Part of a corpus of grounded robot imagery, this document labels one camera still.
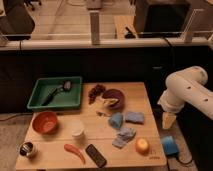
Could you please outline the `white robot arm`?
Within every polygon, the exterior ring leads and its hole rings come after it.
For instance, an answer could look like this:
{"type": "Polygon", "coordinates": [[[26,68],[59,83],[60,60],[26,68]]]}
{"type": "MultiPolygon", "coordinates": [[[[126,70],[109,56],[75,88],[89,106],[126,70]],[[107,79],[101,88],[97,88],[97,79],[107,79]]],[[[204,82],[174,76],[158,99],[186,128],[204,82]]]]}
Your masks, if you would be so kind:
{"type": "Polygon", "coordinates": [[[162,128],[170,129],[176,114],[189,103],[213,120],[213,92],[204,87],[208,81],[207,72],[199,66],[176,71],[167,76],[167,89],[158,100],[163,109],[162,128]]]}

